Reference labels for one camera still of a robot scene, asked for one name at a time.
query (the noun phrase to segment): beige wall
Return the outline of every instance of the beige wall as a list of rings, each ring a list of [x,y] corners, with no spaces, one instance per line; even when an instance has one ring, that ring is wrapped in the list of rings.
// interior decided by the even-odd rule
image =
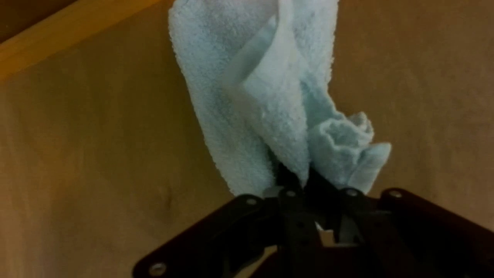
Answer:
[[[404,187],[494,229],[494,3],[341,0],[330,93]],[[162,6],[0,84],[0,272],[128,277],[230,195],[203,147]]]

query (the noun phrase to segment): towel fold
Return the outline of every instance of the towel fold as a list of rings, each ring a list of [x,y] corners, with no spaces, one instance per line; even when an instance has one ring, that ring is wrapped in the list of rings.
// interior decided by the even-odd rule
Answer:
[[[327,94],[336,0],[176,0],[169,36],[205,144],[233,195],[262,196],[281,162],[369,192],[390,153]]]

